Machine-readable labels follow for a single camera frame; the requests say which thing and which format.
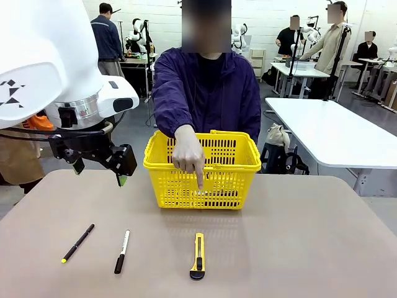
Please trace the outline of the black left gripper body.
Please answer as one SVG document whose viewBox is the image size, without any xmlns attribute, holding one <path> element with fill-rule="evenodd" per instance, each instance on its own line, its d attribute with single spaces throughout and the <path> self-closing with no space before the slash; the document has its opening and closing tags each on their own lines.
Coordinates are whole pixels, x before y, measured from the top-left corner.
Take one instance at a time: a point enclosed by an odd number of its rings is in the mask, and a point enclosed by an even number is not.
<svg viewBox="0 0 397 298">
<path fill-rule="evenodd" d="M 82 137 L 67 138 L 64 135 L 52 135 L 49 144 L 53 156 L 73 164 L 78 158 L 95 161 L 108 169 L 108 160 L 111 156 L 111 133 L 102 135 L 83 135 Z"/>
</svg>

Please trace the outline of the person's right hand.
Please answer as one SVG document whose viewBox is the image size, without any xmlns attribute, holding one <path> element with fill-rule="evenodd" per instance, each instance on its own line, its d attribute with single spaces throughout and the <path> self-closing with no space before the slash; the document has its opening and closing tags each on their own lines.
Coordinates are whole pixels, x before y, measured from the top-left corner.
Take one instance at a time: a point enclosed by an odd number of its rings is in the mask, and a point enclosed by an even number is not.
<svg viewBox="0 0 397 298">
<path fill-rule="evenodd" d="M 205 155 L 203 148 L 191 125 L 182 125 L 174 133 L 176 145 L 172 162 L 177 169 L 188 174 L 196 174 L 198 188 L 203 188 L 203 169 Z"/>
</svg>

